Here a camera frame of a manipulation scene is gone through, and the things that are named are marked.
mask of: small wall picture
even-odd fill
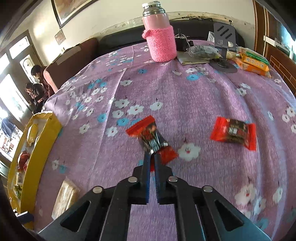
[[[65,35],[63,33],[63,30],[60,30],[54,37],[55,37],[58,45],[63,43],[65,41],[65,39],[66,39]]]
[[[51,0],[59,28],[97,0]]]

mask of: black hair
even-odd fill
[[[36,75],[37,73],[41,73],[41,66],[40,65],[34,65],[31,69],[31,75]]]
[[[33,84],[31,82],[26,84],[26,90],[27,89],[33,89]]]

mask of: red candy wrapper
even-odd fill
[[[256,151],[256,125],[219,116],[210,139],[243,144],[247,149]]]
[[[168,142],[162,137],[156,127],[155,119],[150,115],[137,122],[126,133],[130,137],[137,137],[140,145],[150,155],[158,153],[162,164],[167,164],[178,155]],[[151,159],[150,170],[154,171],[154,159]]]

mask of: yellow tray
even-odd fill
[[[46,120],[46,124],[30,156],[23,182],[21,200],[19,200],[13,190],[14,184],[16,183],[17,160],[20,153],[22,152],[23,145],[27,140],[28,130],[35,119]],[[33,115],[29,123],[27,124],[13,157],[7,182],[10,204],[13,209],[16,209],[17,213],[20,214],[28,211],[34,214],[35,199],[40,177],[43,172],[48,154],[61,129],[61,123],[59,122],[55,114],[51,111]],[[27,225],[25,225],[25,227],[33,229],[33,222],[28,223]]]

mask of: pink cloth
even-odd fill
[[[151,57],[156,62],[170,61],[177,57],[177,48],[172,26],[162,29],[144,30]]]

